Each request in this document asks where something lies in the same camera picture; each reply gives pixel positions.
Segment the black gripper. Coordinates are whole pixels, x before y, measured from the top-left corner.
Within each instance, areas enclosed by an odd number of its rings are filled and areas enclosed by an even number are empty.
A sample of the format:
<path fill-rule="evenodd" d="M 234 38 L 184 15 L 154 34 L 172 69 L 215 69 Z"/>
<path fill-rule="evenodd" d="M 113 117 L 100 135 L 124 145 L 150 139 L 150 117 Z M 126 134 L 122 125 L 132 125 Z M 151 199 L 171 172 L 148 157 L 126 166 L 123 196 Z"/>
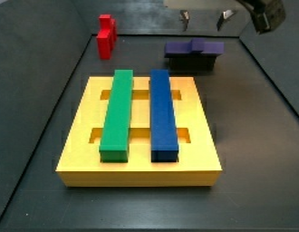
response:
<path fill-rule="evenodd" d="M 259 34 L 275 31 L 283 24 L 287 14 L 282 0 L 236 0 L 251 14 L 254 28 Z M 236 14 L 235 10 L 227 10 L 222 13 L 216 29 L 222 30 L 223 25 Z M 180 10 L 180 21 L 183 22 L 183 31 L 188 30 L 190 13 L 188 10 Z"/>

